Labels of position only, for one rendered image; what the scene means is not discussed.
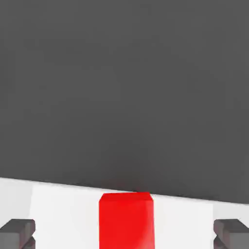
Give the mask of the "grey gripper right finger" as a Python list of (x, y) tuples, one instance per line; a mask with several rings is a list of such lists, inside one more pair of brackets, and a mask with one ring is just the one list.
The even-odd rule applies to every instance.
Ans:
[(249, 228), (238, 219), (216, 219), (213, 249), (249, 249)]

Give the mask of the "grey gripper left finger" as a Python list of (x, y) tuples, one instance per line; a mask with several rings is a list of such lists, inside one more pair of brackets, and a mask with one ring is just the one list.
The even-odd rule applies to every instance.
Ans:
[(33, 219), (11, 219), (0, 228), (0, 249), (36, 249)]

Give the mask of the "small red cube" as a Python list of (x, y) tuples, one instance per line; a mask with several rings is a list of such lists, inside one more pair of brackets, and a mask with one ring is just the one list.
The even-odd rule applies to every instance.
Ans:
[(155, 249), (154, 202), (149, 193), (101, 196), (99, 249)]

